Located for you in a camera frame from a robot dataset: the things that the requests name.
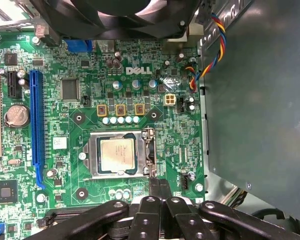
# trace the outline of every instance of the integrated circuit chip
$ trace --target integrated circuit chip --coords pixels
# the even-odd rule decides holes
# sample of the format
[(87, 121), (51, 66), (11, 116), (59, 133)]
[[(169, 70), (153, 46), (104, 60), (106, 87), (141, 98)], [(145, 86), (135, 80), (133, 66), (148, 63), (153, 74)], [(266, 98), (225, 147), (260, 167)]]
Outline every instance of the integrated circuit chip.
[(115, 115), (117, 115), (118, 117), (123, 117), (127, 114), (127, 111), (126, 111), (126, 105), (124, 104), (118, 104), (118, 105), (115, 105)]
[(10, 204), (18, 202), (18, 182), (17, 180), (0, 181), (0, 204)]
[(7, 52), (4, 54), (4, 65), (6, 66), (17, 66), (18, 55), (16, 53)]
[(107, 105), (101, 104), (96, 106), (96, 115), (98, 117), (106, 117), (108, 116)]
[(79, 99), (79, 81), (76, 78), (61, 79), (61, 99), (76, 101)]
[(101, 171), (117, 173), (135, 168), (134, 139), (107, 139), (100, 141)]
[(139, 103), (134, 105), (134, 114), (137, 116), (143, 116), (145, 115), (145, 105), (143, 103)]

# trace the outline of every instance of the cpu socket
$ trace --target cpu socket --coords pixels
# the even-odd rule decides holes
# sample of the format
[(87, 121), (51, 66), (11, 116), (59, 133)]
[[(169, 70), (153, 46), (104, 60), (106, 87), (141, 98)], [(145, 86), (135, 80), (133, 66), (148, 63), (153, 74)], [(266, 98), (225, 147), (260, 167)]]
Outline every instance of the cpu socket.
[(137, 178), (149, 175), (149, 156), (155, 156), (155, 139), (145, 130), (91, 132), (83, 151), (92, 179)]

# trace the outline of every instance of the black fan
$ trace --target black fan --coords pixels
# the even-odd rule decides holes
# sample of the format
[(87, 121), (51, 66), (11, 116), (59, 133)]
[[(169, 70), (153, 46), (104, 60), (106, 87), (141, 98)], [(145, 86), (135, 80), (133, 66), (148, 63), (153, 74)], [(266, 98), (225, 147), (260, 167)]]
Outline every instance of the black fan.
[(30, 0), (69, 39), (180, 38), (201, 0)]

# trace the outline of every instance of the pcie x1 slot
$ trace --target pcie x1 slot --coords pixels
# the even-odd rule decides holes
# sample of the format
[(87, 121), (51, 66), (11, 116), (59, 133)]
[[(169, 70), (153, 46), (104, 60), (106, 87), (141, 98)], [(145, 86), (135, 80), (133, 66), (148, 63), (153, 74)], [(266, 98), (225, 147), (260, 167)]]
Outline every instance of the pcie x1 slot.
[(38, 70), (30, 71), (30, 117), (32, 165), (35, 168), (36, 184), (45, 189), (43, 170), (45, 166), (45, 123), (43, 74)]

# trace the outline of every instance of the chip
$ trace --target chip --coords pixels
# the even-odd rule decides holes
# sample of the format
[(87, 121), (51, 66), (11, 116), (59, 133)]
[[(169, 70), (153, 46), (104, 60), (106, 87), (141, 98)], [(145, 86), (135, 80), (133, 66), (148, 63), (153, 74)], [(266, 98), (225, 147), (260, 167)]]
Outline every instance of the chip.
[(4, 54), (4, 65), (6, 66), (17, 66), (18, 55), (16, 53), (7, 52)]
[(81, 61), (81, 67), (82, 68), (88, 68), (90, 66), (90, 63), (88, 60), (82, 60)]
[(178, 74), (178, 69), (173, 68), (171, 69), (171, 75), (177, 75)]
[(61, 195), (57, 195), (57, 196), (54, 197), (54, 199), (55, 199), (56, 201), (61, 201), (61, 200), (62, 200), (62, 197), (61, 197)]
[(115, 115), (117, 115), (118, 117), (123, 117), (127, 114), (126, 112), (126, 105), (124, 104), (118, 104), (115, 105)]
[(108, 92), (107, 94), (108, 99), (113, 99), (114, 98), (114, 93), (113, 92)]
[(61, 186), (62, 186), (62, 181), (61, 181), (61, 179), (55, 179), (55, 180), (53, 181), (53, 183), (54, 183), (54, 186), (55, 186), (55, 187), (61, 187)]
[(44, 60), (43, 59), (33, 59), (32, 65), (34, 67), (42, 67), (44, 65)]
[(100, 141), (101, 171), (117, 173), (134, 169), (134, 139), (106, 139)]
[(145, 115), (145, 105), (143, 103), (134, 105), (134, 114), (137, 116)]
[(108, 116), (107, 105), (101, 104), (96, 106), (96, 115), (98, 117), (106, 117)]
[(18, 202), (17, 180), (0, 181), (0, 204), (11, 204)]
[(79, 81), (76, 78), (61, 79), (61, 99), (76, 101), (79, 99)]

